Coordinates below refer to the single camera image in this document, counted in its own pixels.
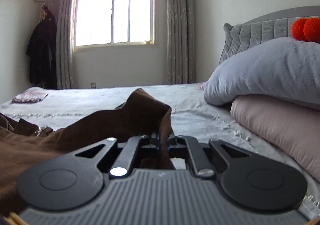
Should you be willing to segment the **brown coat with fur collar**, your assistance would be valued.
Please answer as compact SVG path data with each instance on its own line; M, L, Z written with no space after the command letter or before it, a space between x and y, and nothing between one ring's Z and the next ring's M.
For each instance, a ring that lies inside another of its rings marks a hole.
M72 125L53 131L47 128L39 135L35 124L18 122L1 115L1 215L18 213L25 203L16 191L16 179L29 167L72 152L108 137L120 143L130 137L160 133L161 158L143 161L144 168L172 169L166 151L171 128L171 107L137 89L127 101L114 110L94 112Z

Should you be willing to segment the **grey striped bedspread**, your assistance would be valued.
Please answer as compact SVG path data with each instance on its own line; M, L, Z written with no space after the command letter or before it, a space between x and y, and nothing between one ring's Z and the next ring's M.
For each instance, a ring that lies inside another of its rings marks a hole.
M1 104L1 113L57 130L93 112L116 108L135 90L135 87L48 90L47 97L35 104L7 101ZM207 104L199 84L154 85L143 90L171 107L175 135L189 135L202 143L218 138L298 169L308 182L299 211L308 218L319 217L319 183L285 152L238 124L229 109Z

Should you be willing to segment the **pink folded duvet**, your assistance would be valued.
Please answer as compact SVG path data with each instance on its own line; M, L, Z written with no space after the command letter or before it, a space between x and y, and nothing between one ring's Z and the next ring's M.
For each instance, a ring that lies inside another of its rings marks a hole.
M232 117L319 180L319 111L269 96L239 96Z

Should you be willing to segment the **small folded patterned cloth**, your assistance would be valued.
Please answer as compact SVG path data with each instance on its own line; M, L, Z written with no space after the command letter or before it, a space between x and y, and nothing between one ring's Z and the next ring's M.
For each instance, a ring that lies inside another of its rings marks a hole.
M40 87L32 87L19 95L16 95L13 99L13 103L27 103L33 104L43 101L48 96L48 91Z

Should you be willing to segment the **grey folded duvet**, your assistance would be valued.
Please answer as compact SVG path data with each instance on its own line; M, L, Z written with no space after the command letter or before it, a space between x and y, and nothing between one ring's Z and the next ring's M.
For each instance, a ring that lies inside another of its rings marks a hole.
M226 59L204 86L204 99L211 105L245 95L319 110L319 44L289 37L266 41Z

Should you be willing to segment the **grey quilted headboard pillow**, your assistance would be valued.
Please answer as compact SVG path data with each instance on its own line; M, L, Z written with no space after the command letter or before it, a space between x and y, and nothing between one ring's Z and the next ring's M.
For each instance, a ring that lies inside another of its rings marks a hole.
M297 17L272 19L235 26L225 23L223 26L225 44L219 63L223 63L229 57L263 42L282 37L292 37L291 27L297 19Z

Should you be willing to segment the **bright window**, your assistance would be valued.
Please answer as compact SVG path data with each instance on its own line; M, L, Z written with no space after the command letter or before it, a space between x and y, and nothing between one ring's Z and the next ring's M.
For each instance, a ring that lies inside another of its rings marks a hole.
M75 47L151 45L155 0L76 0Z

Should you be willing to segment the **red plush toy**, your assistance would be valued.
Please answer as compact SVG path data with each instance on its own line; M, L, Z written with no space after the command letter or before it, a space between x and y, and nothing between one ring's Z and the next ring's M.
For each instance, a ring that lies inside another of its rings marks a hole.
M320 43L320 19L300 18L291 27L292 36L296 40Z

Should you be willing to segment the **right grey curtain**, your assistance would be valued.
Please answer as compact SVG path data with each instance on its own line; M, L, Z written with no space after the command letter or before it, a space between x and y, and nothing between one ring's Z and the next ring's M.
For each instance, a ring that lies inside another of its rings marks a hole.
M167 0L167 83L195 83L194 0Z

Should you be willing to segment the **grey curtain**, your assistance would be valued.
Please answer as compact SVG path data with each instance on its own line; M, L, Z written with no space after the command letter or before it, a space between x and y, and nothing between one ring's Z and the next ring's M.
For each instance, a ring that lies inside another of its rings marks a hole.
M76 0L46 0L56 22L56 80L57 88L76 88L75 77L75 7Z
M167 0L167 83L195 83L194 0Z

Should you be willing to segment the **grey bed headboard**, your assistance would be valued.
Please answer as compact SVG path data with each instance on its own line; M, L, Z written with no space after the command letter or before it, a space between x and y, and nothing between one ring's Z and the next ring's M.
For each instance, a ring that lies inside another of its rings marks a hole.
M282 18L319 16L319 14L320 14L319 5L294 7L290 9L272 12L272 13L260 16L258 18L254 18L252 20L245 22L245 24L274 20L274 19L282 19Z

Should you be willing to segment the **left grey curtain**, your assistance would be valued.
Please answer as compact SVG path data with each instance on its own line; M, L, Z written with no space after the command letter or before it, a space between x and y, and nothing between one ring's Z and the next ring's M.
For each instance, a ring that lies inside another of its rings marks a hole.
M56 22L56 80L57 88L76 88L75 77L75 7L76 0L46 0Z

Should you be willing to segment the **wall socket under window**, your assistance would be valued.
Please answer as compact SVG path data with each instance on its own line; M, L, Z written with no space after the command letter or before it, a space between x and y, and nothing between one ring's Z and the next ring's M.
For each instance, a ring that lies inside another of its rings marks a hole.
M95 89L97 87L97 84L96 83L91 83L91 88L92 89Z

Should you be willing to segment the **dark clothes hanging on wall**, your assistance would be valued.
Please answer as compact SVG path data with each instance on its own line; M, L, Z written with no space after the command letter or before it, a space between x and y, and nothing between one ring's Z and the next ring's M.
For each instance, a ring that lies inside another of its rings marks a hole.
M56 22L48 7L43 6L42 11L46 15L35 27L26 51L30 58L29 81L56 90Z

